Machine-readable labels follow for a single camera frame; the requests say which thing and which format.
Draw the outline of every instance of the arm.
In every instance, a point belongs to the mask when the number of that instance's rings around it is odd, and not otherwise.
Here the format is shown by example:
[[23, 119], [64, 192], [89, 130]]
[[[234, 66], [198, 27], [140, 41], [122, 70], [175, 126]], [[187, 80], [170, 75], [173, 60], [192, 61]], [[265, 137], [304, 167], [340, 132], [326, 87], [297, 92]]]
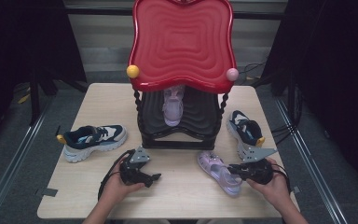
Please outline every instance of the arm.
[[[273, 165], [277, 164], [275, 160], [268, 159], [268, 161], [271, 162], [273, 169], [279, 170], [278, 166]], [[263, 194], [264, 198], [275, 207], [287, 224], [308, 223], [292, 202], [290, 194], [287, 191], [286, 180], [282, 175], [274, 173], [272, 180], [267, 185], [260, 185], [251, 179], [247, 179], [246, 182]]]
[[124, 159], [125, 158], [118, 162], [113, 169], [112, 175], [106, 182], [106, 185], [103, 189], [103, 194], [101, 195], [100, 200], [94, 206], [87, 218], [83, 221], [83, 224], [104, 223], [106, 218], [109, 216], [110, 211], [116, 204], [123, 201], [128, 194], [135, 192], [145, 186], [144, 183], [133, 184], [130, 186], [127, 186], [123, 183], [119, 173], [119, 166]]

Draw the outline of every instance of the shoe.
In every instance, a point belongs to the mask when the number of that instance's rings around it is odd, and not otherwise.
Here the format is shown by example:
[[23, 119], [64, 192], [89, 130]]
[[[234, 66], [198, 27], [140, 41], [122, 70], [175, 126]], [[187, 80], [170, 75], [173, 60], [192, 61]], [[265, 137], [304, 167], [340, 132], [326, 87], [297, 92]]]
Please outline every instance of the shoe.
[[185, 85], [172, 86], [164, 90], [164, 120], [168, 126], [174, 127], [179, 124], [183, 115], [183, 96]]
[[238, 141], [237, 151], [243, 162], [260, 161], [277, 152], [276, 148], [262, 148], [266, 138], [263, 137], [260, 126], [239, 110], [230, 114], [227, 128]]
[[121, 125], [102, 127], [84, 126], [74, 132], [58, 135], [65, 144], [63, 155], [70, 162], [85, 160], [95, 150], [110, 151], [121, 146], [127, 139], [127, 130]]
[[240, 176], [232, 175], [222, 159], [212, 151], [201, 151], [198, 155], [198, 163], [203, 171], [217, 181], [226, 194], [235, 197], [241, 193], [242, 180]]

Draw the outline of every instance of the purple sneaker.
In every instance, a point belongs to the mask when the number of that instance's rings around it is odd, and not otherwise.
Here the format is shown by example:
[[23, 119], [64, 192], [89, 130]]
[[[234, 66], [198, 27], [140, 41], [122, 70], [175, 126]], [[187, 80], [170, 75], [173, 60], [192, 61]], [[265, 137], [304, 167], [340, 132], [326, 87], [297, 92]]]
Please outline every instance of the purple sneaker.
[[164, 111], [165, 123], [174, 127], [179, 124], [183, 115], [183, 96], [185, 94], [185, 85], [172, 86], [164, 90]]

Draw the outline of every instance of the yellow shoe pull tab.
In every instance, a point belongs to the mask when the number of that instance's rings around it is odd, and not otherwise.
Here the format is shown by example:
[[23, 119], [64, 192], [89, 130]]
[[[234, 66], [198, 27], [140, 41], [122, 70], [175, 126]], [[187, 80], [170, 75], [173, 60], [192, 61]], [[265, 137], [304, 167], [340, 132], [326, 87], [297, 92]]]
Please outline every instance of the yellow shoe pull tab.
[[62, 144], [66, 145], [66, 140], [65, 140], [65, 138], [63, 138], [62, 134], [57, 135], [57, 140], [58, 140], [59, 143], [62, 143]]
[[255, 145], [256, 145], [257, 147], [261, 147], [265, 141], [266, 141], [266, 138], [265, 138], [265, 137], [261, 137], [261, 138], [257, 139], [257, 142], [255, 143]]

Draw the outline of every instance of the red plastic stool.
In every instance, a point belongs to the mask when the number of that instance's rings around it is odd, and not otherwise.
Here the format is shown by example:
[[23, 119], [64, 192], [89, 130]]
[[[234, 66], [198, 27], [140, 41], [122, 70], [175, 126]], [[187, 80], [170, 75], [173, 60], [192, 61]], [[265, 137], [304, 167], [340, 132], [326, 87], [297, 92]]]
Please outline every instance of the red plastic stool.
[[[133, 21], [135, 38], [127, 74], [135, 90], [143, 147], [212, 150], [227, 94], [238, 77], [231, 47], [230, 3], [137, 0]], [[184, 114], [179, 125], [170, 127], [161, 110], [163, 90], [181, 84], [186, 85]], [[178, 132], [201, 141], [157, 141]]]

